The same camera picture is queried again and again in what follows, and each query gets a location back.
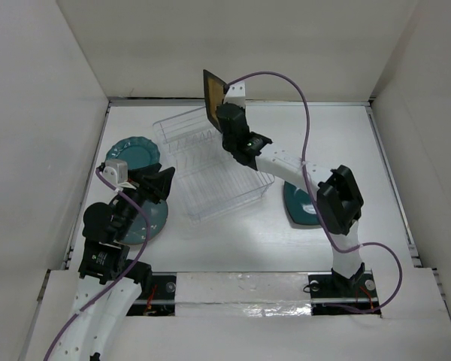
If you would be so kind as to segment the scalloped teal round plate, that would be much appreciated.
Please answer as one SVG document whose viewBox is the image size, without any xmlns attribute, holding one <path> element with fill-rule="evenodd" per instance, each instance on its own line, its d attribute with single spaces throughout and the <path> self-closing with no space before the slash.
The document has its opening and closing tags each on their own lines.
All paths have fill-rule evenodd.
<svg viewBox="0 0 451 361">
<path fill-rule="evenodd" d="M 123 160 L 127 162 L 129 170 L 135 170 L 158 163 L 160 152 L 149 138 L 133 136 L 115 143 L 105 156 L 105 160 L 110 159 Z"/>
</svg>

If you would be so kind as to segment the dark teal floral round plate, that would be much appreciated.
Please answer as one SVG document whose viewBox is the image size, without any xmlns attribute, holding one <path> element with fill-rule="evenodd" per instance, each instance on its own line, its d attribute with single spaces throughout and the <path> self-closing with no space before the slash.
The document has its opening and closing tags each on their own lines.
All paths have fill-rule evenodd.
<svg viewBox="0 0 451 361">
<path fill-rule="evenodd" d="M 147 215 L 147 219 L 150 224 L 150 237 L 152 240 L 156 237 L 165 227 L 168 219 L 168 203 L 161 201 L 158 204 L 152 202 L 145 202 L 142 205 L 142 210 Z M 126 245 L 139 245 L 143 244 L 147 237 L 147 225 L 141 214 L 138 214 L 129 228 L 123 244 Z"/>
</svg>

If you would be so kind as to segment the black yellow square plate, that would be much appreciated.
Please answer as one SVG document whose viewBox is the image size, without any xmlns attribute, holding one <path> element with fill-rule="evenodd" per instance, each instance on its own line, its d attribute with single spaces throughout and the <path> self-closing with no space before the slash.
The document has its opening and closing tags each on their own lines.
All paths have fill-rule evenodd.
<svg viewBox="0 0 451 361">
<path fill-rule="evenodd" d="M 216 115 L 216 109 L 223 103 L 225 95 L 229 90 L 229 86 L 224 80 L 220 79 L 212 72 L 204 69 L 203 88 L 207 119 L 214 128 L 221 132 L 222 130 Z"/>
</svg>

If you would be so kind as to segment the dark teal square plate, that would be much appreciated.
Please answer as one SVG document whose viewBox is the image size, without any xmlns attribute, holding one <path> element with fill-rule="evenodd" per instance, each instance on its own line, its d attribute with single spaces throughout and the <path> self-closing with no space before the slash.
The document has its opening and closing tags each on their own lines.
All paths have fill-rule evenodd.
<svg viewBox="0 0 451 361">
<path fill-rule="evenodd" d="M 284 182 L 283 202 L 291 221 L 299 226 L 320 226 L 319 219 L 309 195 L 292 185 Z"/>
</svg>

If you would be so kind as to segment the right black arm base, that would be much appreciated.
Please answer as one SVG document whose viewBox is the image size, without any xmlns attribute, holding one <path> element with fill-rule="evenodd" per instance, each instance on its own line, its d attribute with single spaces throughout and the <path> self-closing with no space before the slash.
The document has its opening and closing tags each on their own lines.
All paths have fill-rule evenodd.
<svg viewBox="0 0 451 361">
<path fill-rule="evenodd" d="M 302 291 L 310 297 L 313 316 L 355 314 L 350 308 L 370 311 L 380 305 L 373 273 L 364 269 L 352 283 L 333 271 L 310 273 Z"/>
</svg>

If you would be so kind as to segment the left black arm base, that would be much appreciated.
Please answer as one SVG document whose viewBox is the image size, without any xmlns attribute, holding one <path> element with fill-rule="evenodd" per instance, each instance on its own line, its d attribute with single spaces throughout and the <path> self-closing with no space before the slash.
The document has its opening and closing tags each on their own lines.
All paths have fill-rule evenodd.
<svg viewBox="0 0 451 361">
<path fill-rule="evenodd" d="M 151 285 L 130 307 L 130 317 L 169 317 L 175 315 L 176 273 L 153 273 Z"/>
</svg>

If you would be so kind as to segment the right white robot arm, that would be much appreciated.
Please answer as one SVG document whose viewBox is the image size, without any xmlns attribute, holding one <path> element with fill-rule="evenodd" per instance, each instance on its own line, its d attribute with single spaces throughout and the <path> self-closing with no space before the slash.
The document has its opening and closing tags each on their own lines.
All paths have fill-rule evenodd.
<svg viewBox="0 0 451 361">
<path fill-rule="evenodd" d="M 357 290 L 365 271 L 358 236 L 364 200 L 352 171 L 344 165 L 324 168 L 287 153 L 270 138 L 250 131 L 245 110 L 237 105 L 219 105 L 215 114 L 222 147 L 236 161 L 279 177 L 309 195 L 331 243 L 334 291 L 348 296 Z"/>
</svg>

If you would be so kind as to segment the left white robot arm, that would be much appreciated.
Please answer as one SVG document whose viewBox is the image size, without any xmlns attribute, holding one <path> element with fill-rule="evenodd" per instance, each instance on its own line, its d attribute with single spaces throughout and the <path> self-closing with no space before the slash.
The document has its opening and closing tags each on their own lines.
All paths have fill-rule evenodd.
<svg viewBox="0 0 451 361">
<path fill-rule="evenodd" d="M 128 170 L 126 162 L 103 162 L 97 178 L 115 196 L 83 214 L 83 255 L 68 321 L 45 360 L 103 360 L 112 338 L 137 298 L 153 295 L 152 269 L 141 262 L 152 235 L 143 206 L 164 202 L 175 169 L 155 163 Z"/>
</svg>

